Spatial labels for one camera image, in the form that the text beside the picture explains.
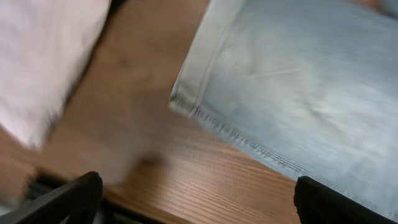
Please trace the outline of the light blue denim shorts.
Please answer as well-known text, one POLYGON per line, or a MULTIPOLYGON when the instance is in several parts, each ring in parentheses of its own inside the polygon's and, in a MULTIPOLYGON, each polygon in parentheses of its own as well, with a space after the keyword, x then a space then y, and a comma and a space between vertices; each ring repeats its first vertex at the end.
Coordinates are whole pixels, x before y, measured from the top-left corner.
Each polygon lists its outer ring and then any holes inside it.
POLYGON ((397 220, 396 1, 211 1, 170 106, 397 220))

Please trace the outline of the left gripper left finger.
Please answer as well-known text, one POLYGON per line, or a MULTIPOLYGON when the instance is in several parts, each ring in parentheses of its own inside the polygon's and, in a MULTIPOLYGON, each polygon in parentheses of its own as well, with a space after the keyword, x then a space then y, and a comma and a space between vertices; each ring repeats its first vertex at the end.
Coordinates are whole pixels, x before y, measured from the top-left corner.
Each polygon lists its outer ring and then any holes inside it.
POLYGON ((102 178, 91 171, 2 215, 1 224, 92 224, 102 199, 102 178))

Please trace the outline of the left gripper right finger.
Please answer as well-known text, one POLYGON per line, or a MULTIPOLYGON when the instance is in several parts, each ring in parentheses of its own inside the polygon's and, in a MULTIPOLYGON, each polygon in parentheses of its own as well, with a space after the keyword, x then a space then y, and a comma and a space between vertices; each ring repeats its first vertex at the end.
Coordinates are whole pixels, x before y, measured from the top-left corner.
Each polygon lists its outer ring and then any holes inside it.
POLYGON ((294 205, 301 224, 397 224, 307 176, 297 179, 294 205))

